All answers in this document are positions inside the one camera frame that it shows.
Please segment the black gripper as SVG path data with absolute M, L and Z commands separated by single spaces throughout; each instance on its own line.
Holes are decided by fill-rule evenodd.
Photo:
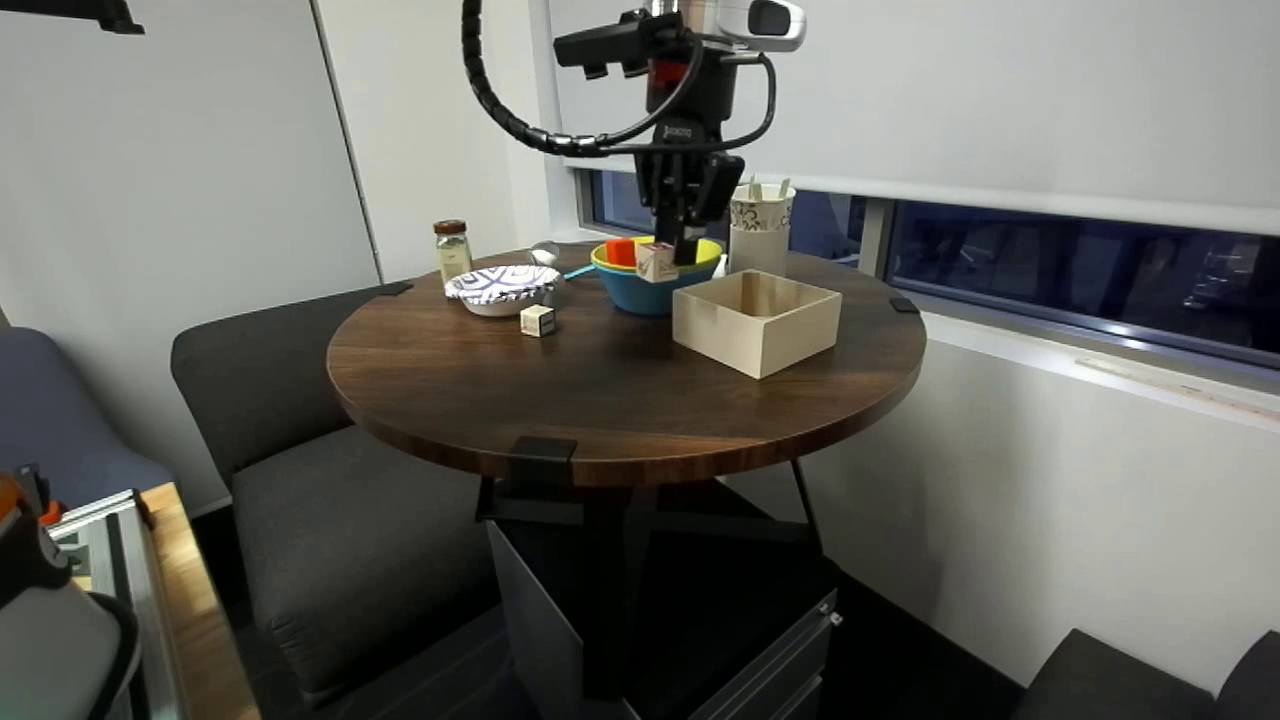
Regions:
M 722 220 L 743 172 L 743 158 L 724 146 L 722 132 L 731 114 L 731 87 L 738 69 L 722 53 L 649 65 L 656 127 L 638 153 L 638 174 L 654 206 L 654 234 L 656 243 L 678 243 L 678 265 L 696 265 L 696 220 Z

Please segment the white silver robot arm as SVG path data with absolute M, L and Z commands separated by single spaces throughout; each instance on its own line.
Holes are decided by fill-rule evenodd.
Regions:
M 740 146 L 776 114 L 771 53 L 804 39 L 793 0 L 656 0 L 641 21 L 654 137 L 638 146 L 641 201 L 656 214 L 656 239 L 678 265 L 696 258 L 696 239 L 729 211 L 743 174 Z M 765 114 L 729 137 L 738 70 L 765 70 Z

